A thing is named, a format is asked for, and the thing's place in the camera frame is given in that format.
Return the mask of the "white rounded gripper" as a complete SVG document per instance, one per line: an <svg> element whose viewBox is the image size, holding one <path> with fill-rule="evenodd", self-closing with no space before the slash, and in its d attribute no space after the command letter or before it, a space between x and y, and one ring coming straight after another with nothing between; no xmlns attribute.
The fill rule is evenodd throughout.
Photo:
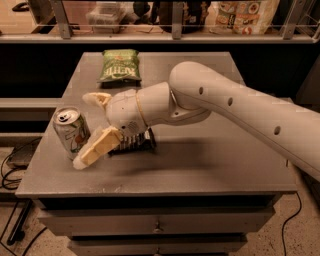
<svg viewBox="0 0 320 256"><path fill-rule="evenodd" d="M132 137L147 130L138 107L137 91L134 89L117 93L113 97L102 92L86 93L82 99L90 106L106 107L107 121L111 126L108 128L99 126L92 133L73 160L73 167L77 170L87 168L101 156L119 146L123 135Z"/></svg>

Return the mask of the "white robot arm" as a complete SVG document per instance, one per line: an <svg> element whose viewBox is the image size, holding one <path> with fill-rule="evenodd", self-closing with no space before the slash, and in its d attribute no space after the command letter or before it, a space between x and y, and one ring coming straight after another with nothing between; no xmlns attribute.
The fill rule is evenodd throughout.
<svg viewBox="0 0 320 256"><path fill-rule="evenodd" d="M87 93L83 100L101 108L110 126L94 131L73 160L76 169L154 125L193 124L216 112L320 180L319 113L243 86L203 64L181 62L166 82L115 95Z"/></svg>

